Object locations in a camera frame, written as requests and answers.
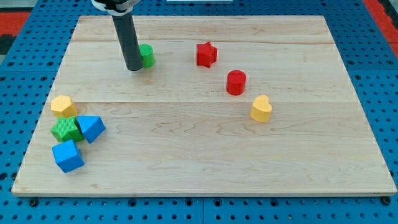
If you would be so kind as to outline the white black rod mount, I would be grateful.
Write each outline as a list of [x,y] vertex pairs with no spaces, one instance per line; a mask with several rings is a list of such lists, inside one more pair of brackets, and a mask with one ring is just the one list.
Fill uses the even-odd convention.
[[111,16],[123,16],[130,13],[141,0],[91,0],[92,5]]

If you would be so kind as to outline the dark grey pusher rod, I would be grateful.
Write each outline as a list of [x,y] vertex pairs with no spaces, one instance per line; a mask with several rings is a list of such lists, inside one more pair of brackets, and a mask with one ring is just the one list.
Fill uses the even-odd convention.
[[140,70],[143,67],[143,62],[132,14],[129,12],[123,16],[112,16],[112,19],[126,68],[130,71]]

